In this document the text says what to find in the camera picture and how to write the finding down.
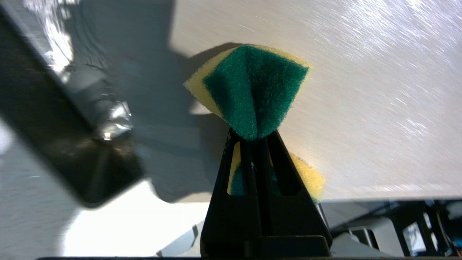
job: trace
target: white surface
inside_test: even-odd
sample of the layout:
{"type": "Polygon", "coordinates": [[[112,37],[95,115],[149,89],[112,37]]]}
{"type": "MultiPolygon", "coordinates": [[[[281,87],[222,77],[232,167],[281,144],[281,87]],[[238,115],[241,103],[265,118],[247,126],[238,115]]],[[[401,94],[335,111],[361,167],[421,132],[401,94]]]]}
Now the white surface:
{"type": "Polygon", "coordinates": [[[98,209],[82,208],[22,142],[6,137],[1,118],[0,133],[0,259],[154,256],[205,218],[208,203],[169,204],[149,180],[98,209]]]}
{"type": "Polygon", "coordinates": [[[460,197],[462,2],[179,0],[170,46],[226,43],[313,64],[280,132],[325,200],[460,197]]]}

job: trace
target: green scouring pad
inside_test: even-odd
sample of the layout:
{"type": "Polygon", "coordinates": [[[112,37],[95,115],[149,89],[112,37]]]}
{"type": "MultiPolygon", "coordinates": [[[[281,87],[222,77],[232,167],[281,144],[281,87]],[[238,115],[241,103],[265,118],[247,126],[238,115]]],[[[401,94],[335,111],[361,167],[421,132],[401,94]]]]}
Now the green scouring pad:
{"type": "MultiPolygon", "coordinates": [[[[242,45],[207,61],[185,87],[239,136],[251,141],[279,127],[309,70],[305,61],[281,50],[242,45]]],[[[239,193],[236,183],[242,179],[239,150],[235,148],[232,159],[228,189],[232,195],[239,193]]],[[[324,177],[300,158],[292,154],[291,158],[310,195],[319,201],[324,177]]]]}

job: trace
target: yellow sponge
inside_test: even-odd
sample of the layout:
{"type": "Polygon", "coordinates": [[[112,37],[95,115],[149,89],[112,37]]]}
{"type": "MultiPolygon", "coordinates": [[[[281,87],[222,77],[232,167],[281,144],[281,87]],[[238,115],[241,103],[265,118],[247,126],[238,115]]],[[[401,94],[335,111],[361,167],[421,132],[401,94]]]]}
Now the yellow sponge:
{"type": "MultiPolygon", "coordinates": [[[[241,166],[241,146],[240,143],[236,143],[234,146],[233,157],[231,160],[231,170],[230,178],[228,182],[228,194],[238,195],[242,194],[242,171],[240,170],[241,166]]],[[[313,169],[302,159],[290,153],[293,164],[300,175],[300,179],[305,185],[306,189],[310,193],[311,198],[315,203],[321,201],[322,192],[324,191],[324,185],[326,184],[326,179],[322,176],[317,170],[313,169]]]]}
{"type": "Polygon", "coordinates": [[[242,45],[207,61],[185,86],[239,136],[255,140],[279,127],[309,71],[289,53],[242,45]]]}

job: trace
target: yellow foam layer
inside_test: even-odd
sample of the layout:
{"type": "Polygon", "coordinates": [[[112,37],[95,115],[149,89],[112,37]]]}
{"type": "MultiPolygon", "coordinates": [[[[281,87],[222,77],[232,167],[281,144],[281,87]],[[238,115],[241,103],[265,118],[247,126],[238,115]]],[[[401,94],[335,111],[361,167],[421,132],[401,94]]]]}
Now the yellow foam layer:
{"type": "MultiPolygon", "coordinates": [[[[306,189],[310,193],[310,196],[316,200],[317,202],[321,201],[322,192],[324,191],[324,186],[326,184],[326,179],[322,176],[317,170],[313,169],[309,166],[306,162],[302,159],[298,158],[293,153],[290,153],[290,157],[292,158],[293,164],[300,175],[300,179],[302,180],[303,184],[305,185],[306,189]]],[[[230,169],[230,178],[228,181],[228,194],[231,194],[231,185],[232,180],[234,178],[234,174],[236,174],[236,169],[241,164],[241,145],[240,143],[236,143],[234,146],[234,151],[232,154],[231,160],[231,169],[230,169]]]]}
{"type": "Polygon", "coordinates": [[[322,192],[326,185],[326,178],[293,153],[290,153],[290,156],[295,168],[297,168],[300,179],[311,197],[318,202],[321,201],[322,192]]]}
{"type": "Polygon", "coordinates": [[[212,96],[204,85],[204,78],[210,75],[215,68],[224,60],[231,52],[236,48],[232,48],[221,52],[212,59],[208,60],[202,67],[200,67],[185,83],[184,86],[191,92],[191,94],[203,104],[210,112],[223,118],[217,104],[213,100],[212,96]]]}
{"type": "Polygon", "coordinates": [[[230,169],[230,178],[228,180],[228,194],[231,194],[231,185],[234,175],[236,174],[236,169],[241,164],[241,143],[237,142],[234,145],[234,151],[232,152],[231,159],[231,169],[230,169]]]}

